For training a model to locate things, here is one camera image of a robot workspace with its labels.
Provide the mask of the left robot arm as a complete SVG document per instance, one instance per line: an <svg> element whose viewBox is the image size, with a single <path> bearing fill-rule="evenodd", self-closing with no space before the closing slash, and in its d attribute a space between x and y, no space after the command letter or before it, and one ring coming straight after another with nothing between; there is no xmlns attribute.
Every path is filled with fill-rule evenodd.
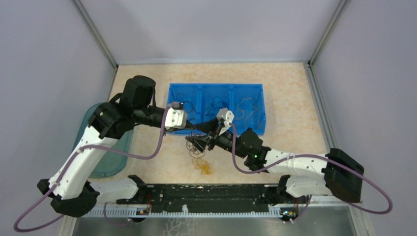
<svg viewBox="0 0 417 236"><path fill-rule="evenodd" d="M52 199L55 212L81 217L96 204L124 200L140 204L146 200L145 183L135 175L107 183L90 182L88 178L102 157L113 152L116 142L135 126L158 127L159 141L163 140L167 109L157 107L155 87L153 79L134 76L126 81L122 93L96 108L65 164L37 185L45 197Z"/></svg>

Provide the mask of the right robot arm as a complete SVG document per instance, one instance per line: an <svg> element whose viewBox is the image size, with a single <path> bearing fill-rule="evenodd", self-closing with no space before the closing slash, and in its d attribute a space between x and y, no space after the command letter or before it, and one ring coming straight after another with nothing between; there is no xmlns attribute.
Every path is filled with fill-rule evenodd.
<svg viewBox="0 0 417 236"><path fill-rule="evenodd" d="M361 200L364 167L338 148L325 154L295 154L279 151L263 145L263 140L247 128L234 135L230 128L224 133L224 125L213 119L196 125L201 135L187 136L188 144L199 152L214 147L233 152L234 165L237 157L244 159L244 174L280 174L277 197L284 203L305 195L335 196L348 203Z"/></svg>

